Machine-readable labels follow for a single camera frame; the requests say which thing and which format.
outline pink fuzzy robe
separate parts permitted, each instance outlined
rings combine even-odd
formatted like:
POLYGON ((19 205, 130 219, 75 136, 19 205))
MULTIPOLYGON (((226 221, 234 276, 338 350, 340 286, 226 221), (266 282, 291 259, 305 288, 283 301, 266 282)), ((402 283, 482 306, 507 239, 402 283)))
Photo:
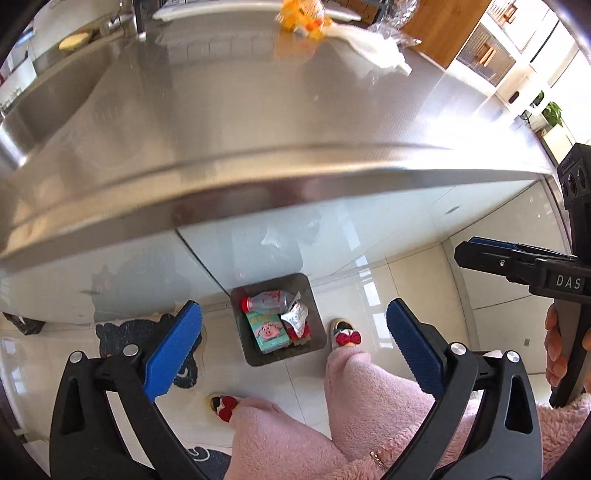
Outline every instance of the pink fuzzy robe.
MULTIPOLYGON (((225 480, 378 480, 402 453, 433 405, 419 386, 371 363, 356 347, 337 348, 328 358, 324 391, 332 440, 292 419, 277 405, 249 397, 230 420, 236 430, 225 480)), ((459 456, 479 401, 471 401, 441 464, 459 456)), ((566 408, 538 407, 544 473, 564 453, 591 410, 591 395, 566 408)))

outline white cloth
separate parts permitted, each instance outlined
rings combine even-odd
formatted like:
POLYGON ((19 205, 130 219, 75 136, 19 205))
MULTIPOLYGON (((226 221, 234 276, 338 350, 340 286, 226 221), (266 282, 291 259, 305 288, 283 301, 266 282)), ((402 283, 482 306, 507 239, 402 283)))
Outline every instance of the white cloth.
POLYGON ((398 49, 393 38, 384 38, 379 33, 370 32, 354 25, 340 25, 333 23, 322 29, 327 37, 339 38, 348 42, 362 57, 382 69, 400 67, 407 74, 411 67, 404 60, 404 55, 398 49))

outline pink fleece pants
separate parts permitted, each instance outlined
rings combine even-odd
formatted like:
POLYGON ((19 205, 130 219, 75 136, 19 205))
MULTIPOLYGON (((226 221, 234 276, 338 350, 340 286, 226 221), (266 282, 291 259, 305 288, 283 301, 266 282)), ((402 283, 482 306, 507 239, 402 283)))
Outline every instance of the pink fleece pants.
POLYGON ((330 354, 324 392, 332 440, 267 400, 241 401, 230 420, 236 433, 225 480, 316 479, 420 424, 433 405, 416 383, 372 364, 357 347, 330 354))

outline slipper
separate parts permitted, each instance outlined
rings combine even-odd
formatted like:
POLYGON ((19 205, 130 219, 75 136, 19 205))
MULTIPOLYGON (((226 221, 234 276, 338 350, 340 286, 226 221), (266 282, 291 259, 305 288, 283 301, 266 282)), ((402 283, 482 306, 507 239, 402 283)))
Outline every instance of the slipper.
POLYGON ((330 336, 333 350, 341 346, 358 346, 361 344, 361 334, 350 321, 344 318, 334 319, 330 323, 330 336))
POLYGON ((234 408, 242 399, 231 395, 213 394, 209 395, 207 402, 212 411, 223 421, 229 422, 232 418, 234 408))

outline kitchen sink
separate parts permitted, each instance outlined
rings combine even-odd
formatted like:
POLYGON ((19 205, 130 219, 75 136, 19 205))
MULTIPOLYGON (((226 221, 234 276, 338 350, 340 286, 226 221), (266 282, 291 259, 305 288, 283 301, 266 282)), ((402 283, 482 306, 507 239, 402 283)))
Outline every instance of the kitchen sink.
POLYGON ((86 101, 126 39, 104 38, 45 70, 0 117, 0 177, 22 167, 86 101))

